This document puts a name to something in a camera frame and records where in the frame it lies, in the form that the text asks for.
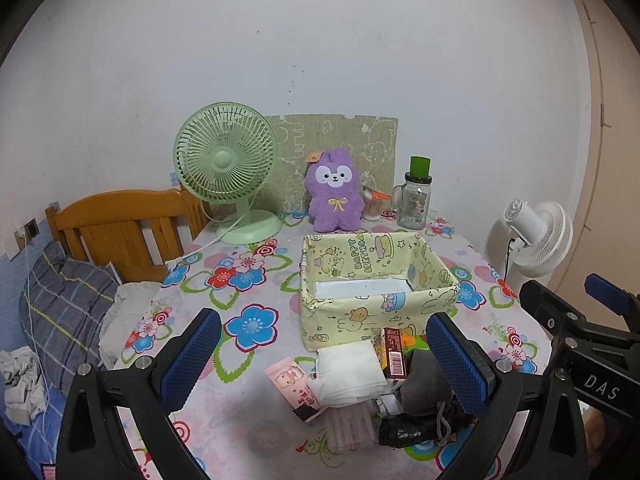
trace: wooden headboard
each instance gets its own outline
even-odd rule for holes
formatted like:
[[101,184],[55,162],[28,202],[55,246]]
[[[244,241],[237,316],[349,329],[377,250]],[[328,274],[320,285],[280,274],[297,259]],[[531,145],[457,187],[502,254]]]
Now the wooden headboard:
[[51,234],[76,260],[96,265],[113,262],[126,282],[162,282],[164,265],[155,265],[142,234],[140,221],[147,220],[163,261],[184,254],[175,218],[185,216],[191,237],[207,224],[199,200],[187,191],[127,189],[88,196],[56,211],[46,209]]

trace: jar handle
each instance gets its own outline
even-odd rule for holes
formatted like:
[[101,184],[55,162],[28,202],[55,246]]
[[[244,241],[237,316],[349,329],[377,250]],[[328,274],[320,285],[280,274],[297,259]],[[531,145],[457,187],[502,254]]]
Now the jar handle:
[[400,211],[402,205],[402,188],[404,185],[395,186],[394,190],[391,192],[391,207],[396,211]]

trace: pink package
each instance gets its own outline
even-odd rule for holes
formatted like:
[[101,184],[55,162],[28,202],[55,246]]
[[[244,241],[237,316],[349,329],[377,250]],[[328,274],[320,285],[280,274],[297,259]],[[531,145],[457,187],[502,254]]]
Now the pink package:
[[320,406],[314,394],[306,386],[308,375],[291,357],[271,365],[264,372],[294,407],[293,413],[300,420],[309,422],[326,410],[326,406]]

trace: blue gripper pad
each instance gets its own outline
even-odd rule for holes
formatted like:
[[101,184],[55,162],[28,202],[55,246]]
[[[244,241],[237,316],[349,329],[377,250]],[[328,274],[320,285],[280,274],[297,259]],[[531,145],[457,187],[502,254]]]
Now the blue gripper pad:
[[584,291],[619,316],[629,312],[629,298],[626,292],[602,276],[597,274],[587,276],[584,280]]
[[[206,309],[208,314],[205,316],[204,310],[196,316],[196,319],[180,336],[189,337],[191,334],[160,381],[159,400],[165,413],[177,412],[182,409],[200,377],[202,369],[220,341],[222,334],[220,315],[214,310]],[[193,325],[198,322],[198,318],[203,319],[196,328]]]
[[462,409],[482,418],[495,387],[495,375],[486,360],[443,312],[429,318],[426,336]]

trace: silver bolt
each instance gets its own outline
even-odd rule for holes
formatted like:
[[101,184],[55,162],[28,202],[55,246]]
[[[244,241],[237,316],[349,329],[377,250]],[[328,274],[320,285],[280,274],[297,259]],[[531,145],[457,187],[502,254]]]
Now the silver bolt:
[[495,363],[495,367],[498,368],[503,374],[507,372],[511,372],[513,370],[513,366],[511,363],[507,361],[507,359],[500,359]]
[[87,375],[91,371],[91,365],[89,363],[82,363],[78,367],[78,375]]
[[136,368],[140,368],[141,370],[144,370],[145,368],[149,368],[150,364],[151,364],[151,357],[149,357],[148,355],[143,355],[142,357],[139,357],[136,359]]
[[556,377],[561,381],[567,381],[569,379],[569,372],[564,368],[556,368]]

